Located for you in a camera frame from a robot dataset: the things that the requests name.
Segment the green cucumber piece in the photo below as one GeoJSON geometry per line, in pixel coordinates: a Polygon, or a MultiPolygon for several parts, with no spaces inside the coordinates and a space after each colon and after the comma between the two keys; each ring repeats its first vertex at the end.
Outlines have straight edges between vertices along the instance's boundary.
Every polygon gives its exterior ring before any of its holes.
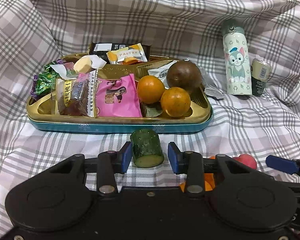
{"type": "Polygon", "coordinates": [[[164,154],[157,132],[152,129],[136,130],[130,135],[130,141],[136,167],[151,168],[163,163],[164,154]]]}

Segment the orange fruit under gripper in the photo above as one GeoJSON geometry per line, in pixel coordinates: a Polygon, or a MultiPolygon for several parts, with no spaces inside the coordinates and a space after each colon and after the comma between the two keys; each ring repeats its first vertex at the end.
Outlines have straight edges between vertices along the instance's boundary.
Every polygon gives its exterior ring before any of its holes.
{"type": "MultiPolygon", "coordinates": [[[[205,191],[212,191],[215,188],[215,180],[214,180],[213,173],[205,173],[204,180],[205,180],[205,191]]],[[[181,191],[184,192],[185,182],[181,183],[179,187],[181,191]]]]}

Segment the red apple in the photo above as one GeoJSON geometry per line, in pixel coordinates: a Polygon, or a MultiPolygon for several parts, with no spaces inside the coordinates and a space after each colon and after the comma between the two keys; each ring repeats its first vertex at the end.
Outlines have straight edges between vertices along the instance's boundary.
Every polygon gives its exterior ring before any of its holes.
{"type": "Polygon", "coordinates": [[[233,157],[234,160],[252,168],[252,169],[257,169],[257,162],[254,159],[253,156],[249,155],[249,154],[241,154],[238,157],[233,157]]]}

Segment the orange mandarin right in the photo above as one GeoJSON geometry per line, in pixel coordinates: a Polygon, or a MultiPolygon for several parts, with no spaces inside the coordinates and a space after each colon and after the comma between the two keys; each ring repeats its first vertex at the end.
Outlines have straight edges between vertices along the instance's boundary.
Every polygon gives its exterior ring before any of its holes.
{"type": "Polygon", "coordinates": [[[164,91],[160,99],[163,112],[173,118],[183,116],[191,106],[189,93],[179,87],[172,87],[164,91]]]}

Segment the orange mandarin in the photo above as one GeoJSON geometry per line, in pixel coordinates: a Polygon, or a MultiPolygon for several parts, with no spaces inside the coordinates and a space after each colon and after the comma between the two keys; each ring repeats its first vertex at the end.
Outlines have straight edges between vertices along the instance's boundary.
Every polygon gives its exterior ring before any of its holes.
{"type": "Polygon", "coordinates": [[[137,85],[138,97],[145,104],[153,104],[160,101],[164,91],[165,86],[162,81],[151,75],[142,77],[137,85]]]}
{"type": "Polygon", "coordinates": [[[183,116],[191,106],[189,93],[179,87],[172,87],[164,91],[160,99],[163,112],[173,118],[183,116]]]}

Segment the pink snack packet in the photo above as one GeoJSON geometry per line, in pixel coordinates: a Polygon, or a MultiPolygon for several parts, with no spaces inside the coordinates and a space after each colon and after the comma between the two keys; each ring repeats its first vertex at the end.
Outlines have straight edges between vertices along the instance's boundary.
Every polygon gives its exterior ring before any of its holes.
{"type": "Polygon", "coordinates": [[[95,71],[79,74],[79,81],[85,79],[88,81],[87,116],[142,117],[134,74],[116,80],[99,78],[95,71]]]}

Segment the gold and teal tin tray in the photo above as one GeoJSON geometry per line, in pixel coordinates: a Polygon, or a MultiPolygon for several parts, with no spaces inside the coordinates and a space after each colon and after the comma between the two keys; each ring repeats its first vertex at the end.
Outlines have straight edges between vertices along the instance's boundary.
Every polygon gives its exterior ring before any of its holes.
{"type": "MultiPolygon", "coordinates": [[[[66,62],[76,63],[87,54],[65,56],[66,62]]],[[[149,69],[155,69],[172,62],[164,56],[151,56],[147,62],[124,65],[106,64],[98,69],[97,77],[106,80],[116,80],[123,76],[134,74],[136,91],[139,80],[148,75],[149,69]]],[[[51,84],[51,92],[38,100],[30,97],[27,101],[27,114],[33,126],[43,131],[71,133],[132,133],[137,129],[149,128],[157,133],[193,133],[203,130],[212,118],[212,107],[202,86],[189,94],[190,109],[181,117],[173,118],[163,112],[160,101],[147,106],[140,103],[142,117],[87,117],[58,115],[55,113],[55,83],[51,84]]]]}

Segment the clear brown date snack packet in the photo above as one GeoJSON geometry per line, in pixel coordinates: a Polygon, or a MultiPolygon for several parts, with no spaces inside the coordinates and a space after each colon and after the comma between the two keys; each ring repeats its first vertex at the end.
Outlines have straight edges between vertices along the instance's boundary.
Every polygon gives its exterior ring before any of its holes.
{"type": "Polygon", "coordinates": [[[55,83],[55,113],[97,117],[97,74],[98,70],[93,70],[70,80],[58,78],[55,83]]]}

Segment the silver foil wrapper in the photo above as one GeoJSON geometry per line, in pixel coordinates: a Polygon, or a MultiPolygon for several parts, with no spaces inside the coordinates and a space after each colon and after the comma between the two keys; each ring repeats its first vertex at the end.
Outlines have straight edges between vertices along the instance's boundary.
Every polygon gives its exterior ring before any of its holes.
{"type": "Polygon", "coordinates": [[[202,75],[202,84],[204,86],[204,92],[207,96],[215,98],[216,100],[224,99],[224,95],[221,90],[219,90],[214,83],[213,79],[207,74],[207,72],[200,68],[200,72],[202,75]]]}

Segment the orange mandarin left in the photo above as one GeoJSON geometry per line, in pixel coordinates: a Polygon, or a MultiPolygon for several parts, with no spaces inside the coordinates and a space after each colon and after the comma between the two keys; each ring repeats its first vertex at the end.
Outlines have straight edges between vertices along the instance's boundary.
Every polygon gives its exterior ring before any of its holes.
{"type": "Polygon", "coordinates": [[[137,85],[138,97],[145,104],[153,104],[160,101],[164,91],[165,86],[162,81],[151,75],[142,77],[137,85]]]}

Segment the brown round passion fruit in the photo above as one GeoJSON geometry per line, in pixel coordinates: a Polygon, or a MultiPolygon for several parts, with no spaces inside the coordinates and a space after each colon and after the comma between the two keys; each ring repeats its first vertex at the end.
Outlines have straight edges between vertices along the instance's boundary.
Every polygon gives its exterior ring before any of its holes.
{"type": "Polygon", "coordinates": [[[202,74],[190,60],[181,60],[170,66],[166,81],[170,88],[179,87],[191,94],[200,87],[202,74]]]}

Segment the white snack packet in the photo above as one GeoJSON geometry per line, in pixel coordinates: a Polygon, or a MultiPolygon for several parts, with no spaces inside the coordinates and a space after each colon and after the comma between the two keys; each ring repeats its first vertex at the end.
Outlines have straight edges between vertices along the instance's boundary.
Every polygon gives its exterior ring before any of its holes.
{"type": "Polygon", "coordinates": [[[170,69],[170,67],[175,63],[177,63],[177,61],[174,60],[168,64],[165,64],[162,67],[155,68],[155,69],[149,69],[148,74],[151,76],[157,77],[164,84],[165,88],[169,89],[169,85],[167,84],[167,79],[166,79],[167,72],[170,69]]]}

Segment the green foil candy wrapper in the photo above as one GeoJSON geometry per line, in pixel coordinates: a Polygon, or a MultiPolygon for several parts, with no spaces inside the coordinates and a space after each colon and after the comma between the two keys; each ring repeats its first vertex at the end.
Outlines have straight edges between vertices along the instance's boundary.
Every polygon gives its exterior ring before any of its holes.
{"type": "Polygon", "coordinates": [[[52,82],[59,77],[59,74],[51,66],[64,63],[66,63],[64,59],[54,60],[44,66],[42,73],[34,76],[30,91],[30,95],[34,100],[38,100],[49,94],[51,92],[52,82]]]}

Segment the black snack packet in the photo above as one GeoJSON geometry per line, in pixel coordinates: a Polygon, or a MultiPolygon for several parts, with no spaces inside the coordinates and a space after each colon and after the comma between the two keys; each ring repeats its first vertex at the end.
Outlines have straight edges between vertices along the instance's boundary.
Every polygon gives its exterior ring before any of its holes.
{"type": "Polygon", "coordinates": [[[107,52],[111,50],[118,50],[131,46],[127,43],[91,43],[88,49],[89,55],[97,55],[101,59],[108,62],[107,52]]]}

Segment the cat print thermos bottle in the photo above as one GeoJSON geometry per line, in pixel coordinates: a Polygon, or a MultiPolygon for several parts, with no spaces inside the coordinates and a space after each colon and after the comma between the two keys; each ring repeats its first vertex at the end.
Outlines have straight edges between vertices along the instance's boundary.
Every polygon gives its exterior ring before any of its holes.
{"type": "Polygon", "coordinates": [[[250,96],[252,94],[251,71],[244,29],[236,20],[229,19],[224,21],[221,31],[227,93],[250,96]]]}

